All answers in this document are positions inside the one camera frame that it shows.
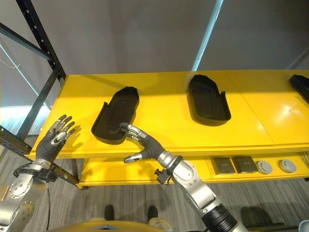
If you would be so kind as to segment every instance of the black cable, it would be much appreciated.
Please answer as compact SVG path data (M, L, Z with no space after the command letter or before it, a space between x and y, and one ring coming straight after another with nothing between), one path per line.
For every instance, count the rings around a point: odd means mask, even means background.
M24 168L24 167L26 167L26 166L28 166L28 165L30 165L30 164L32 164L32 163L25 163L25 164L19 166L18 168L16 168L16 169L14 170L13 175L14 175L15 177L18 177L18 176L19 176L18 170L21 169L21 168Z
M47 199L48 199L48 216L47 216L46 230L48 230L48 228L49 228L49 220L50 220L50 194L49 194L49 183L47 184Z

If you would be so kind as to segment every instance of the metal shelving rack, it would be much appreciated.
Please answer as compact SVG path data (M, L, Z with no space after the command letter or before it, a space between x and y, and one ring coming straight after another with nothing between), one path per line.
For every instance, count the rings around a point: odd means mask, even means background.
M26 22L28 23L32 34L34 35L39 47L32 44L25 38L23 38L18 33L14 32L4 24L0 23L0 33L6 35L10 39L16 41L17 43L23 45L24 47L28 48L32 52L40 55L42 58L46 59L49 63L52 73L50 74L48 80L46 81L45 85L43 86L42 90L40 91L37 99L35 100L30 112L28 113L25 121L23 122L21 128L19 129L17 135L10 133L4 127L0 126L0 144L5 148L13 151L14 153L18 154L19 156L32 161L25 155L29 154L32 150L32 147L24 142L25 138L27 137L30 128L37 117L40 108L43 106L43 103L51 90L55 80L58 79L60 85L63 84L66 73L64 72L61 63L48 39L48 36L43 28L43 25L40 22L40 19L33 7L31 0L16 0L23 16L25 17ZM65 171L61 167L56 164L52 164L52 169L56 173L56 175L71 184L78 184L78 172L77 172L77 163L75 159L71 159L73 175L69 172Z

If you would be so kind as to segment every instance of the floor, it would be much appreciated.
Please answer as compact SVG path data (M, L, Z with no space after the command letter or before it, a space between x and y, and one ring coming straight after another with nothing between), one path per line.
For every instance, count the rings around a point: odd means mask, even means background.
M36 137L26 142L33 145ZM13 170L25 161L4 150L0 163L0 185L13 181ZM56 163L70 171L68 160ZM309 182L304 179L209 184L236 219L245 226L274 223L298 225L309 218ZM147 221L150 205L168 219L176 232L203 230L204 225L174 185L99 186L80 190L59 179L50 185L50 229L102 217L104 207L112 204L118 220ZM47 222L47 194L38 200L35 214L25 232L44 231Z

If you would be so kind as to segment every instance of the robot finger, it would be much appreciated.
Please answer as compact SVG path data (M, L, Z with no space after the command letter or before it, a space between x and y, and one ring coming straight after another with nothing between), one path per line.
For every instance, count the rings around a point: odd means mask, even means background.
M51 128L48 130L49 132L52 132L54 130L56 130L57 125L62 122L62 120L64 120L67 117L67 115L63 115L61 116L56 122L54 122L54 124L51 126Z
M70 122L62 131L68 131L73 125L75 124L75 122Z
M68 133L67 133L67 136L65 137L64 141L67 141L68 138L75 132L75 128L73 128L72 130L70 130Z
M55 127L56 133L59 133L71 119L72 119L72 116L69 116L66 119L64 119L62 122L58 123L58 125L56 125Z

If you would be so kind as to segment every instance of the robotic arm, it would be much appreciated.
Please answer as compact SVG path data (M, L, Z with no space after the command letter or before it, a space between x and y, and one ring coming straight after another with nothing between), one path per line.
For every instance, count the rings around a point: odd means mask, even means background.
M173 156L161 144L141 129L121 123L128 137L137 140L145 148L125 158L125 163L142 159L156 159L163 167L156 170L157 180L164 184L172 178L173 182L184 192L184 196L195 211L201 216L205 226L211 232L247 232L248 230L223 206L211 189L198 177L196 168L181 156Z
M68 132L74 122L65 126L71 119L71 116L61 116L39 142L35 161L18 168L18 177L9 186L3 201L0 201L0 232L22 231L32 218L45 183L56 180L51 165L66 140L74 133L74 129Z

